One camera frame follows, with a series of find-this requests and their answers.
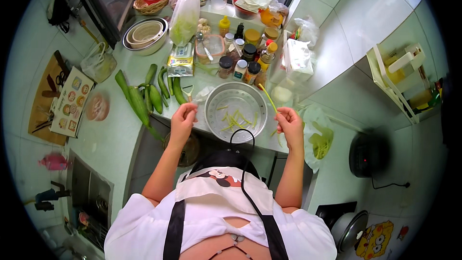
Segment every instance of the yellow bottle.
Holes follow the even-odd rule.
[[[230,25],[231,22],[228,20],[228,16],[223,16],[223,19],[220,20],[218,27],[220,28],[220,35],[221,37],[225,37],[225,35],[229,32],[230,30]]]

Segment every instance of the power cord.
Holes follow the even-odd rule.
[[[392,185],[395,185],[395,186],[398,186],[398,187],[405,187],[405,188],[409,188],[411,186],[411,183],[407,182],[406,184],[404,185],[398,185],[398,184],[395,184],[395,183],[391,183],[391,184],[388,184],[386,186],[382,186],[382,187],[375,187],[374,186],[374,179],[371,177],[371,182],[372,182],[372,187],[374,188],[374,190],[378,190],[378,189],[382,189],[382,188],[386,188],[386,187],[390,187]]]

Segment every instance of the sink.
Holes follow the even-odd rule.
[[[67,187],[71,188],[68,202],[69,222],[79,233],[103,250],[104,240],[110,227],[112,190],[114,185],[85,164],[75,153],[69,153]],[[88,226],[78,216],[85,212]]]

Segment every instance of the cartoon sticker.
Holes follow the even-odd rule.
[[[80,111],[79,110],[76,110],[74,113],[72,113],[72,116],[74,118],[78,118],[80,116]]]
[[[400,230],[400,234],[396,239],[400,239],[401,241],[404,239],[404,236],[409,232],[409,227],[408,226],[403,226]]]
[[[384,255],[390,242],[391,232],[393,232],[393,223],[390,221],[367,227],[355,245],[356,255],[364,260]]]
[[[75,131],[75,127],[76,127],[76,126],[77,126],[77,123],[74,122],[73,120],[71,120],[71,121],[69,122],[69,127],[68,127],[68,129],[69,129],[69,130],[72,130],[72,131]]]
[[[75,100],[75,91],[71,91],[71,92],[69,93],[69,95],[67,95],[67,99],[68,99],[69,101],[71,101],[71,102],[74,101],[74,100]]]
[[[84,104],[84,100],[85,100],[85,97],[83,95],[79,96],[76,101],[77,105],[81,107]]]
[[[66,129],[67,119],[61,118],[61,119],[59,120],[58,125],[59,125],[59,127],[60,127],[61,129]]]
[[[64,107],[62,108],[62,113],[68,116],[70,112],[71,112],[71,106],[64,105]]]
[[[74,90],[80,89],[80,85],[82,84],[82,80],[78,77],[75,77],[74,80],[72,81],[72,88]]]
[[[88,84],[85,84],[83,87],[82,87],[82,94],[86,95],[88,93],[88,90],[89,90],[89,86]]]

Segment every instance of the glass jar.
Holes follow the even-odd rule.
[[[257,74],[260,72],[260,64],[256,61],[249,62],[247,71],[245,72],[244,79],[242,80],[246,84],[253,84]]]
[[[223,56],[220,58],[218,62],[220,68],[218,69],[218,76],[220,78],[228,78],[228,76],[232,73],[232,58],[228,56]]]
[[[242,59],[247,62],[251,62],[255,60],[255,54],[257,52],[257,48],[253,44],[246,44],[244,45],[244,50],[242,52]]]

